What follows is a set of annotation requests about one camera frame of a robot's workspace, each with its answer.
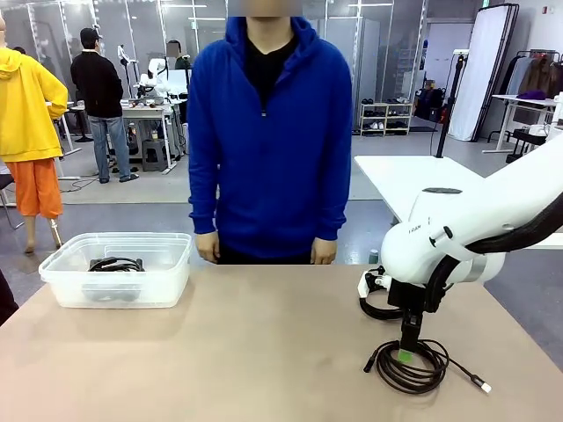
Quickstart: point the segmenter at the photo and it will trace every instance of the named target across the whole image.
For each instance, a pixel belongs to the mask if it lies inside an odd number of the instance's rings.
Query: clear plastic bin
[[[39,267],[65,308],[171,308],[190,273],[192,238],[181,233],[88,233]],[[144,273],[89,273],[91,260],[142,259]]]

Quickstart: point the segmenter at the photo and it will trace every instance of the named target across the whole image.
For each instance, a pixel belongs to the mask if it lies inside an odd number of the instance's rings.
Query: mannequin wearing yellow hoodie
[[[62,151],[52,120],[64,114],[67,98],[65,86],[43,66],[6,47],[0,17],[0,158],[16,181],[16,202],[26,222],[26,253],[34,252],[37,215],[50,220],[56,246],[61,245],[56,227],[62,201],[54,157]]]

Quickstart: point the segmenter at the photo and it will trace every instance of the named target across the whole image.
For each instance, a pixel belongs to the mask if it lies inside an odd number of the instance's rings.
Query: person's right hand
[[[195,243],[200,257],[213,264],[217,263],[221,255],[219,254],[219,236],[216,231],[205,235],[196,235]]]

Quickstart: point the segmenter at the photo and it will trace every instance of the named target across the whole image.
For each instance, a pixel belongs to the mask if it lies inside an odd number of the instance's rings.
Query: person's left hand
[[[311,263],[316,266],[329,266],[336,258],[336,241],[315,237],[311,249]]]

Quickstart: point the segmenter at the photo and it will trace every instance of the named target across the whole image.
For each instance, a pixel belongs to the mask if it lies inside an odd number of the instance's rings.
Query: hoodie hood
[[[292,70],[301,62],[311,57],[319,47],[317,32],[311,27],[309,21],[302,17],[291,18],[291,29],[299,39],[296,51],[285,64],[286,70]],[[229,18],[225,39],[234,50],[235,56],[241,67],[244,66],[246,55],[246,18]]]
[[[22,54],[7,47],[0,48],[0,79],[10,79],[18,71]]]

